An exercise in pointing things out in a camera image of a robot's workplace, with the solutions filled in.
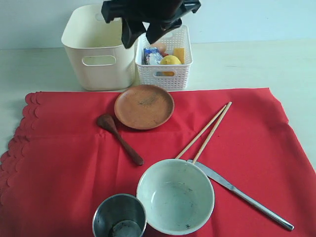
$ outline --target white plastic bin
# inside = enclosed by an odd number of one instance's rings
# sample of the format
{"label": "white plastic bin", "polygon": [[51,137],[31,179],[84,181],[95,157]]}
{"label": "white plastic bin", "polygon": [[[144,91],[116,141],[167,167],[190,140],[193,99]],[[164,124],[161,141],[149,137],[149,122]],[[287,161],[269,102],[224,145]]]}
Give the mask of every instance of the white plastic bin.
{"label": "white plastic bin", "polygon": [[[188,27],[182,25],[165,36],[158,42],[166,44],[166,53],[173,54],[175,47],[185,49],[185,64],[182,65],[144,65],[144,48],[150,46],[145,34],[138,39],[135,63],[137,65],[140,84],[152,84],[166,90],[183,90],[187,87],[190,66],[193,63],[191,43]],[[161,72],[174,72],[174,76],[161,76]]]}
{"label": "white plastic bin", "polygon": [[135,78],[134,47],[124,48],[121,20],[107,24],[101,7],[102,4],[93,4],[77,8],[61,41],[83,88],[127,88]]}

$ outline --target knife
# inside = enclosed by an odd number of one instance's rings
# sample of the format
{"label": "knife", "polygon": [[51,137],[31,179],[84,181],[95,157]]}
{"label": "knife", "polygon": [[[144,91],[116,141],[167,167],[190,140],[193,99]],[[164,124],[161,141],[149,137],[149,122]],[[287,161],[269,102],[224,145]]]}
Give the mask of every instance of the knife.
{"label": "knife", "polygon": [[273,220],[278,222],[280,225],[282,225],[284,228],[286,228],[288,231],[292,231],[294,229],[294,226],[284,220],[282,217],[276,215],[274,212],[270,211],[267,209],[264,205],[260,204],[256,200],[252,199],[248,195],[244,194],[242,191],[237,189],[234,185],[232,185],[230,182],[228,182],[226,179],[224,179],[222,176],[220,176],[218,173],[216,173],[214,170],[210,169],[209,167],[205,166],[204,164],[200,162],[195,162],[195,165],[200,168],[204,174],[206,174],[209,178],[212,180],[216,181],[220,185],[224,186],[225,188],[229,189],[236,195],[240,196],[244,200],[246,200],[248,203],[253,205],[254,207],[258,208],[261,210],[263,213],[271,217]]}

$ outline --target knife handle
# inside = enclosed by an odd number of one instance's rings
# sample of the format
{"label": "knife handle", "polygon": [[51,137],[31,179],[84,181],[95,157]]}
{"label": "knife handle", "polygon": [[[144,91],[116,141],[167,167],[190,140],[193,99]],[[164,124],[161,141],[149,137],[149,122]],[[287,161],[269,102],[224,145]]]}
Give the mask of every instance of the knife handle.
{"label": "knife handle", "polygon": [[234,192],[235,194],[237,194],[238,196],[240,196],[241,198],[246,200],[248,203],[250,203],[254,207],[256,207],[259,210],[261,210],[263,213],[265,213],[266,215],[268,215],[269,217],[271,217],[272,219],[277,221],[280,225],[285,227],[288,231],[292,231],[294,229],[294,226],[292,224],[290,224],[289,222],[284,220],[282,217],[276,215],[274,212],[272,212],[269,209],[267,209],[264,205],[260,204],[259,202],[257,202],[256,200],[252,199],[248,195],[244,194],[242,191],[240,191],[236,187],[234,187],[232,189],[232,192]]}

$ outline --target stainless steel cup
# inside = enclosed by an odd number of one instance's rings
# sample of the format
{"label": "stainless steel cup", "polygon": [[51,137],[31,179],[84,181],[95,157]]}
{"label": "stainless steel cup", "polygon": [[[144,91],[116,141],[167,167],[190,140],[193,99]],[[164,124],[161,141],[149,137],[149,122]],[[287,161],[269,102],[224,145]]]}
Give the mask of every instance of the stainless steel cup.
{"label": "stainless steel cup", "polygon": [[145,209],[130,194],[116,194],[104,200],[93,216],[95,237],[141,237],[146,227]]}

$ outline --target wooden chopstick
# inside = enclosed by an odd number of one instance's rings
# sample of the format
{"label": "wooden chopstick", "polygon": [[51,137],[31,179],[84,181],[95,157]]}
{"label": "wooden chopstick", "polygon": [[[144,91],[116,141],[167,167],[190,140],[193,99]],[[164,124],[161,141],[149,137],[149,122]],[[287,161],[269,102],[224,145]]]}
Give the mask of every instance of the wooden chopstick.
{"label": "wooden chopstick", "polygon": [[192,146],[192,144],[194,142],[196,142],[196,140],[202,135],[202,133],[204,133],[205,130],[207,130],[207,128],[210,127],[211,124],[219,117],[219,115],[223,112],[223,110],[226,108],[226,106],[227,105],[223,106],[223,108],[211,119],[210,122],[208,122],[208,124],[196,135],[195,138],[193,138],[193,140],[183,149],[182,152],[179,153],[179,155],[177,155],[177,157],[175,159],[179,159],[184,154],[184,152],[186,152],[190,148],[190,146]]}
{"label": "wooden chopstick", "polygon": [[192,164],[195,164],[195,162],[198,160],[198,157],[201,155],[202,151],[204,150],[204,148],[206,147],[208,141],[211,139],[211,137],[213,136],[215,130],[217,129],[218,125],[220,124],[220,122],[222,121],[223,117],[225,116],[227,110],[229,109],[229,107],[232,105],[231,102],[229,102],[227,104],[227,106],[225,107],[224,111],[222,112],[222,114],[220,115],[220,117],[218,118],[217,122],[215,123],[214,127],[212,128],[212,130],[210,131],[209,135],[207,136],[206,140],[204,141],[203,145],[201,146],[201,148],[199,149],[196,157],[194,157]]}

